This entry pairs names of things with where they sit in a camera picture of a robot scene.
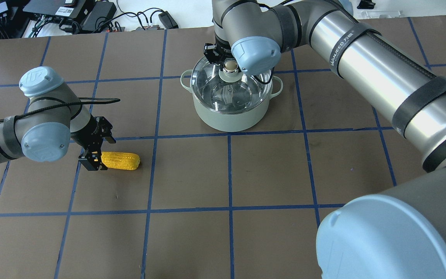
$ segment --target silver arm segment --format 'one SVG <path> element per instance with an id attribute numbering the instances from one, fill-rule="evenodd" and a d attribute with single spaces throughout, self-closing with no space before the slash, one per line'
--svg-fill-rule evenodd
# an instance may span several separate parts
<path id="1" fill-rule="evenodd" d="M 28 71 L 20 80 L 20 89 L 29 97 L 29 112 L 54 105 L 79 103 L 80 99 L 50 67 Z M 101 163 L 104 118 L 94 118 L 83 105 L 69 105 L 17 119 L 7 117 L 0 123 L 0 163 L 26 156 L 34 161 L 56 161 L 68 150 L 70 138 L 85 148 L 79 160 L 88 170 Z"/>
<path id="2" fill-rule="evenodd" d="M 302 0 L 262 12 L 255 0 L 213 0 L 216 44 L 227 44 L 248 74 L 274 67 L 279 57 L 272 57 L 271 52 L 283 53 L 304 44 L 331 62 L 339 40 L 356 24 L 339 7 L 333 0 Z M 262 43 L 267 41 L 277 48 Z M 402 104 L 435 78 L 375 34 L 361 35 L 335 59 L 338 74 L 391 122 Z M 446 94 L 429 100 L 405 131 L 395 128 L 423 153 L 425 170 L 446 166 Z"/>

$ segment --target wire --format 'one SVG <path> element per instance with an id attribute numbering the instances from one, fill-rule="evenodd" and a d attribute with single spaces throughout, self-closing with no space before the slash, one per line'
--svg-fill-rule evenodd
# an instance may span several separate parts
<path id="1" fill-rule="evenodd" d="M 97 33 L 99 30 L 104 29 L 104 26 L 105 26 L 105 25 L 110 24 L 110 23 L 111 23 L 112 21 L 114 21 L 115 19 L 117 19 L 117 18 L 119 18 L 119 17 L 121 17 L 121 16 L 125 16 L 126 14 L 135 14 L 135 15 L 137 16 L 137 19 L 138 19 L 139 23 L 140 23 L 140 26 L 142 27 L 143 30 L 145 30 L 144 25 L 142 25 L 142 21 L 141 21 L 141 19 L 140 19 L 140 16 L 139 16 L 138 14 L 134 13 L 134 12 L 130 12 L 130 11 L 128 11 L 128 12 L 124 12 L 124 13 L 122 13 L 122 14 L 119 14 L 119 15 L 115 16 L 114 18 L 110 19 L 109 21 L 105 21 L 101 26 L 99 26 L 99 27 L 98 27 L 96 30 L 94 30 L 92 33 Z"/>
<path id="2" fill-rule="evenodd" d="M 259 3 L 259 7 L 266 8 L 266 9 L 271 9 L 268 5 L 262 4 L 262 3 Z"/>
<path id="3" fill-rule="evenodd" d="M 266 81 L 266 82 L 260 80 L 257 76 L 253 76 L 253 77 L 261 84 L 268 84 L 271 82 L 271 79 L 273 78 L 273 72 L 274 72 L 274 67 L 273 67 L 273 69 L 271 69 L 271 74 L 269 75 L 269 81 Z"/>
<path id="4" fill-rule="evenodd" d="M 125 14 L 125 12 L 122 10 L 122 8 L 120 8 L 120 0 L 117 0 L 117 7 L 122 12 L 122 14 Z"/>
<path id="5" fill-rule="evenodd" d="M 115 21 L 115 28 L 117 29 L 117 32 L 122 32 L 122 26 L 118 23 L 118 21 Z"/>
<path id="6" fill-rule="evenodd" d="M 157 12 L 165 12 L 165 11 L 163 11 L 163 10 L 161 10 L 161 9 L 156 10 L 156 11 L 153 11 L 152 14 L 151 14 L 151 16 L 149 17 L 149 21 L 150 21 L 150 23 L 153 22 L 153 16 L 154 16 L 154 14 L 157 13 Z"/>
<path id="7" fill-rule="evenodd" d="M 44 26 L 48 25 L 49 23 L 51 23 L 51 21 L 46 21 L 43 25 L 41 25 L 37 31 L 34 33 L 34 38 L 37 38 L 37 35 L 39 35 L 39 33 L 41 32 L 42 28 L 44 28 Z"/>
<path id="8" fill-rule="evenodd" d="M 69 107 L 69 106 L 82 106 L 82 105 L 108 105 L 117 103 L 120 101 L 118 98 L 89 98 L 89 97 L 81 97 L 79 100 L 96 100 L 96 101 L 104 101 L 104 102 L 72 102 L 72 103 L 65 103 L 65 104 L 58 104 L 54 106 L 45 107 L 42 109 L 30 111 L 25 114 L 17 115 L 15 116 L 15 120 L 19 120 L 37 113 L 41 113 L 43 111 L 51 110 L 51 109 L 57 109 L 62 107 Z"/>

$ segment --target white floor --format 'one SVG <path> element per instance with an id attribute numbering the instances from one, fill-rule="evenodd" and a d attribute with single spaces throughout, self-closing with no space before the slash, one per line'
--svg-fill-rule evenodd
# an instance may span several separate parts
<path id="1" fill-rule="evenodd" d="M 211 0 L 156 0 L 156 1 L 138 1 L 138 0 L 110 0 L 117 3 L 123 11 L 142 11 L 150 7 L 159 7 L 170 12 L 177 21 L 180 28 L 206 27 L 212 25 L 213 17 L 211 9 Z M 274 6 L 282 0 L 261 0 L 261 2 Z M 446 15 L 446 0 L 373 0 L 376 3 L 373 10 L 356 9 L 360 0 L 351 0 L 354 5 L 354 16 L 358 19 L 394 17 L 394 16 L 439 16 Z M 137 19 L 122 16 L 117 20 L 121 26 L 126 27 L 127 31 L 135 30 L 139 23 Z M 158 17 L 153 17 L 154 24 L 160 24 Z M 25 36 L 30 34 L 30 28 L 27 28 Z M 56 24 L 49 24 L 43 28 L 39 37 L 69 35 L 57 28 Z"/>

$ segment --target charger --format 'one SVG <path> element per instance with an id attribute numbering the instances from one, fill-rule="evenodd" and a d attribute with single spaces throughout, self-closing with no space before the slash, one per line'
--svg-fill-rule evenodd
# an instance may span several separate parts
<path id="1" fill-rule="evenodd" d="M 173 19 L 172 15 L 169 12 L 163 11 L 158 16 L 161 23 L 165 26 L 166 29 L 178 28 L 178 23 Z"/>
<path id="2" fill-rule="evenodd" d="M 109 21 L 115 16 L 116 12 L 117 7 L 114 3 L 106 1 L 96 1 L 94 8 L 82 24 L 81 33 L 94 32 L 99 26 L 101 26 L 102 21 Z"/>

